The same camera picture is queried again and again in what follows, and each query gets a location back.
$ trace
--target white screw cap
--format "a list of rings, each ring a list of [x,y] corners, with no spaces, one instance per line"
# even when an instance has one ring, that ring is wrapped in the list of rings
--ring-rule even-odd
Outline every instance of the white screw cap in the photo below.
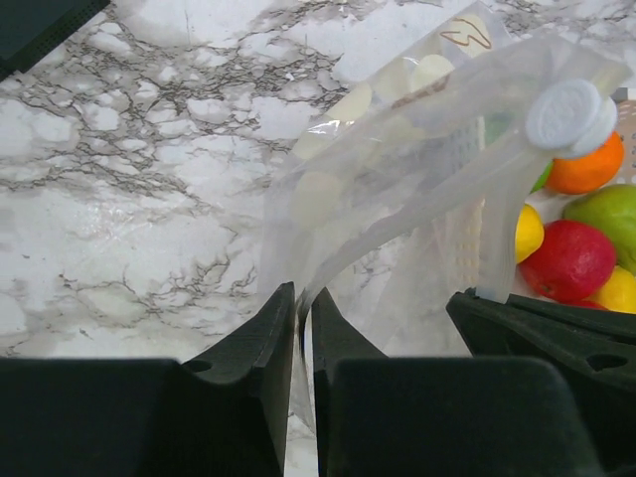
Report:
[[[530,108],[526,134],[534,146],[573,159],[594,152],[616,127],[618,111],[585,79],[568,79],[546,89]]]

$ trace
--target plastic bag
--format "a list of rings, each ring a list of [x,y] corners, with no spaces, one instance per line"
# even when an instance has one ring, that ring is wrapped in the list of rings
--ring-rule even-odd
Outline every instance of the plastic bag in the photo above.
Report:
[[[476,2],[357,84],[307,129],[291,150],[286,170],[311,159],[356,121],[425,87],[486,52],[510,45],[504,24]]]
[[[427,324],[450,321],[452,293],[477,286],[502,302],[510,293],[519,211],[560,153],[526,133],[537,98],[565,80],[589,81],[607,98],[629,76],[582,46],[541,36],[478,56],[356,121],[272,184],[262,271],[272,281],[262,289],[293,280],[302,290],[302,338],[319,291],[403,236],[378,306],[354,325],[389,354],[429,354]]]

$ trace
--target lemon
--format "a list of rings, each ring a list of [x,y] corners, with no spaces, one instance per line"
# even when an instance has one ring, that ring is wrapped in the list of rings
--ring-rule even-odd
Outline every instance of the lemon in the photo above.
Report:
[[[616,266],[609,280],[588,301],[610,311],[636,313],[636,277],[625,268]]]
[[[539,249],[544,242],[544,235],[544,224],[541,222],[541,216],[535,208],[524,204],[515,233],[517,263],[521,263]]]

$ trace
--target green fruit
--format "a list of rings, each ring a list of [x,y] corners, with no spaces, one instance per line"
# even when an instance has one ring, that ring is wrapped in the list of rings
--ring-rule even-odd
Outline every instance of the green fruit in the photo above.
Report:
[[[546,182],[548,181],[548,176],[550,175],[550,172],[553,171],[553,165],[554,164],[555,164],[554,161],[550,161],[550,164],[548,164],[548,167],[546,168],[544,173],[541,175],[539,180],[535,183],[535,187],[533,187],[533,190],[531,191],[531,194],[533,192],[536,192],[538,189],[542,188],[546,184]]]
[[[617,184],[570,202],[563,218],[602,231],[614,244],[618,264],[636,274],[636,186]]]

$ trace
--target red fruit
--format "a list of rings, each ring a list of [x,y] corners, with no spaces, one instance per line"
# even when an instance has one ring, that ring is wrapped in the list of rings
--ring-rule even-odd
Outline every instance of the red fruit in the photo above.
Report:
[[[546,226],[539,249],[519,271],[540,295],[560,303],[582,300],[603,286],[616,264],[616,251],[601,231],[574,221]]]
[[[571,303],[567,303],[569,306],[578,306],[580,308],[593,308],[594,310],[605,310],[608,311],[603,305],[599,305],[598,303],[594,303],[592,301],[586,300],[578,300],[573,301]]]

